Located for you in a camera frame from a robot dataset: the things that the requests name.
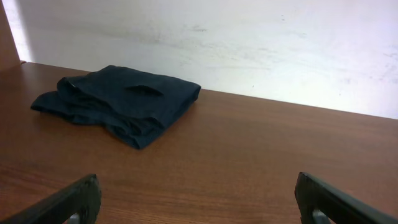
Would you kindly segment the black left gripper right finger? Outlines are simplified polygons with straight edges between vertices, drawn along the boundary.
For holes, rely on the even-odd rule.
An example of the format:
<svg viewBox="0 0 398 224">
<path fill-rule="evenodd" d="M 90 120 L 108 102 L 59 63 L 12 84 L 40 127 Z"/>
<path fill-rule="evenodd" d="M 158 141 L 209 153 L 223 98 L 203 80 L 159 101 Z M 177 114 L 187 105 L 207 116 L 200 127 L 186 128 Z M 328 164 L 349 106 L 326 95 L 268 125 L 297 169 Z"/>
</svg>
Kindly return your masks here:
<svg viewBox="0 0 398 224">
<path fill-rule="evenodd" d="M 299 173 L 294 194 L 302 224 L 397 224 L 397 219 L 306 172 Z"/>
</svg>

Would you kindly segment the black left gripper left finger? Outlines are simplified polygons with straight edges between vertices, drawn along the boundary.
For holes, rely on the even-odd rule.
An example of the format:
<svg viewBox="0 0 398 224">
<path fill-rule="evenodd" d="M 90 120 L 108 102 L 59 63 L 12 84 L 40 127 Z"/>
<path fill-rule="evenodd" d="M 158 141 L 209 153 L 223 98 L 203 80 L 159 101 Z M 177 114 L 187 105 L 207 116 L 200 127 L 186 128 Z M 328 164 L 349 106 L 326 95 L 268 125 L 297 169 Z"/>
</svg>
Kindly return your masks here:
<svg viewBox="0 0 398 224">
<path fill-rule="evenodd" d="M 1 223 L 94 223 L 100 206 L 98 178 L 89 174 Z"/>
</svg>

